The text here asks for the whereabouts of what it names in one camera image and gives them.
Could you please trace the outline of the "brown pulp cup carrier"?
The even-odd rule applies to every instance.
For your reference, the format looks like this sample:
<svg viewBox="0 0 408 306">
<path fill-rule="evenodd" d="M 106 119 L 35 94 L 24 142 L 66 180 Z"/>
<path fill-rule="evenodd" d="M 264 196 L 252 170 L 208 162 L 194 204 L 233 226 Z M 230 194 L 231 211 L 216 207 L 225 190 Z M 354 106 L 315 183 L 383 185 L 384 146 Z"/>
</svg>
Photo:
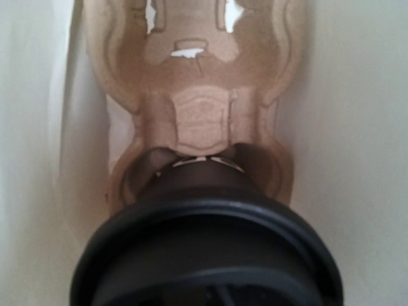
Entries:
<svg viewBox="0 0 408 306">
<path fill-rule="evenodd" d="M 111 214 L 137 201 L 180 157 L 236 163 L 288 205 L 293 160 L 269 123 L 303 59 L 306 1 L 84 1 L 93 71 L 135 133 L 113 165 Z"/>
</svg>

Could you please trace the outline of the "cream paper bag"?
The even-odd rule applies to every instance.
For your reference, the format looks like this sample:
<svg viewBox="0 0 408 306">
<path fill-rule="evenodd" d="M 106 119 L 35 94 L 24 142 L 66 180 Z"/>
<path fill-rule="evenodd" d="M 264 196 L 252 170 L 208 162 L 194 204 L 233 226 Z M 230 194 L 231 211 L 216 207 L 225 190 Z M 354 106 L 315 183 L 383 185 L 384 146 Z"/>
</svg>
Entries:
<svg viewBox="0 0 408 306">
<path fill-rule="evenodd" d="M 104 221 L 112 122 L 77 1 L 1 2 L 1 304 L 67 305 Z M 305 62 L 272 113 L 291 205 L 346 305 L 407 304 L 407 2 L 310 1 Z"/>
</svg>

